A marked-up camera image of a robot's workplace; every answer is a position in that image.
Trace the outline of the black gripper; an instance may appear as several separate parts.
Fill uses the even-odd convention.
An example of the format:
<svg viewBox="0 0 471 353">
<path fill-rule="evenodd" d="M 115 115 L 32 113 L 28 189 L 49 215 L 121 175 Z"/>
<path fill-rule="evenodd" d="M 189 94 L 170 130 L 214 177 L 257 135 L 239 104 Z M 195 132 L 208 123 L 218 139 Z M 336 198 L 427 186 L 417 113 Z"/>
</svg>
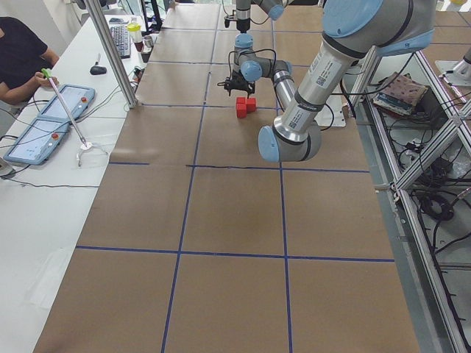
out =
<svg viewBox="0 0 471 353">
<path fill-rule="evenodd" d="M 219 83 L 219 86 L 223 87 L 229 96 L 231 96 L 233 90 L 244 91 L 248 97 L 255 93 L 255 83 L 248 82 L 241 73 L 236 71 L 232 71 L 223 82 Z"/>
</svg>

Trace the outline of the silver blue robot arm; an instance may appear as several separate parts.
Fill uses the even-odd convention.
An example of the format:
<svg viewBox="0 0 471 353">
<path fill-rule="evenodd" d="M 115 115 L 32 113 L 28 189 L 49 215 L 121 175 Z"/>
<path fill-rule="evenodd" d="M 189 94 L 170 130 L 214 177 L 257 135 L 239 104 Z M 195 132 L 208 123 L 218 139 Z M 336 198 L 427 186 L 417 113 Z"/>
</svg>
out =
<svg viewBox="0 0 471 353">
<path fill-rule="evenodd" d="M 271 79 L 284 110 L 258 134 L 258 149 L 269 162 L 296 162 L 312 158 L 321 145 L 315 121 L 348 68 L 375 47 L 381 57 L 426 48 L 433 37 L 434 1 L 327 1 L 322 18 L 322 42 L 300 85 L 283 60 L 259 57 L 253 49 L 251 1 L 237 1 L 226 24 L 234 21 L 233 69 L 222 83 L 227 91 L 255 92 L 261 77 Z"/>
<path fill-rule="evenodd" d="M 281 0 L 237 0 L 235 8 L 231 13 L 224 10 L 224 28 L 228 29 L 231 23 L 235 24 L 235 28 L 240 33 L 248 33 L 251 24 L 261 25 L 268 20 L 277 21 L 292 1 Z M 252 19 L 252 9 L 258 7 L 265 15 L 266 19 L 262 22 L 255 22 Z"/>
</svg>

